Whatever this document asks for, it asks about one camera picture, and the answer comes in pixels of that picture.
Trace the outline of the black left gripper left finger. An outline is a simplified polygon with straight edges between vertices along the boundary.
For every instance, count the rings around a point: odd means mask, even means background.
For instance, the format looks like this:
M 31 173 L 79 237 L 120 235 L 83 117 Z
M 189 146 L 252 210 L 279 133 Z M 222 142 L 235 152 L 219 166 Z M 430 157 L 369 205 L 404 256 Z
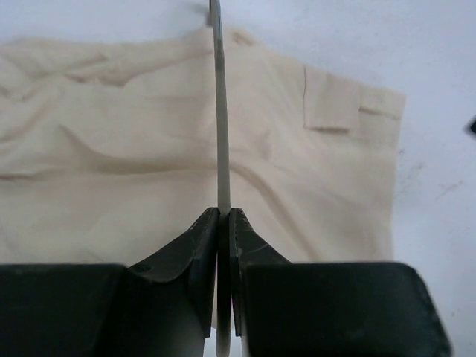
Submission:
M 154 283 L 183 278 L 186 298 L 206 338 L 210 337 L 213 314 L 218 224 L 219 210 L 207 208 L 179 237 L 129 267 Z

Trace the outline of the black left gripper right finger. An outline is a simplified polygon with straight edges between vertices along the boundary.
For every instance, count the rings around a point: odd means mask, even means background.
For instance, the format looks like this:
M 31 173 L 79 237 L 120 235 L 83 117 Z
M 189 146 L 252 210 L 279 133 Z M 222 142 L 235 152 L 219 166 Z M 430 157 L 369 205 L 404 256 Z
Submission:
M 243 337 L 245 305 L 242 273 L 245 267 L 255 264 L 290 264 L 291 262 L 256 233 L 241 208 L 231 209 L 228 238 L 235 335 Z

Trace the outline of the grey wire hanger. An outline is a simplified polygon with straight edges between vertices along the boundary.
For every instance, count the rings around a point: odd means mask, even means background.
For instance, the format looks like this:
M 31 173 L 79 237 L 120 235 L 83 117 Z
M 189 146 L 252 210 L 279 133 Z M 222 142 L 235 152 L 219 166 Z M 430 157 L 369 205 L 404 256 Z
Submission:
M 213 29 L 216 89 L 217 207 L 219 209 L 217 251 L 216 354 L 229 356 L 231 345 L 231 283 L 229 260 L 229 214 L 231 183 L 225 52 L 219 0 L 209 1 L 208 24 Z

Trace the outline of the beige trousers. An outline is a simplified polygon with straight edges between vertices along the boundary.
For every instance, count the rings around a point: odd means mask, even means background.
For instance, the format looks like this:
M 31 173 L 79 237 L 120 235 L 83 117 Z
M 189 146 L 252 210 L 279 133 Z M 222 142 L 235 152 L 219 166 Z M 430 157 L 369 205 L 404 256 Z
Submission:
M 402 95 L 224 34 L 231 202 L 289 260 L 389 260 Z M 213 39 L 1 47 L 1 260 L 136 263 L 216 204 Z

